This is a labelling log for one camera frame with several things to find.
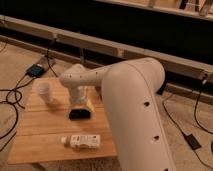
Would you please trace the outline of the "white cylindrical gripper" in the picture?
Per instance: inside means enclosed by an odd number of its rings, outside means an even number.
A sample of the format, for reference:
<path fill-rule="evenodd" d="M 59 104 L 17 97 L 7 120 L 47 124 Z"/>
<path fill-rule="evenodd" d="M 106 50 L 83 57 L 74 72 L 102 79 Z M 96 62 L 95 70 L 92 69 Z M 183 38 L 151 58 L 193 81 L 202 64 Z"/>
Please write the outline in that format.
<path fill-rule="evenodd" d="M 70 88 L 69 89 L 69 94 L 70 94 L 70 102 L 73 104 L 84 104 L 86 101 L 86 108 L 90 112 L 95 111 L 95 107 L 93 103 L 91 102 L 90 99 L 87 100 L 87 89 L 85 86 L 78 86 L 75 88 Z"/>

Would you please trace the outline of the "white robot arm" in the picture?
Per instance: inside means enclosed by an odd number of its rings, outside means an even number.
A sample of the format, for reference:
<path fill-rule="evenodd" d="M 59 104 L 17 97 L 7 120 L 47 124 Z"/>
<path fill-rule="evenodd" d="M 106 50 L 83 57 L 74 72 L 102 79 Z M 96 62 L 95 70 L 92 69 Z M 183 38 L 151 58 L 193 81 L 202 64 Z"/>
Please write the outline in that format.
<path fill-rule="evenodd" d="M 122 171 L 176 171 L 155 99 L 165 80 L 158 60 L 126 60 L 92 70 L 76 64 L 59 80 L 73 104 L 86 101 L 86 86 L 101 88 Z"/>

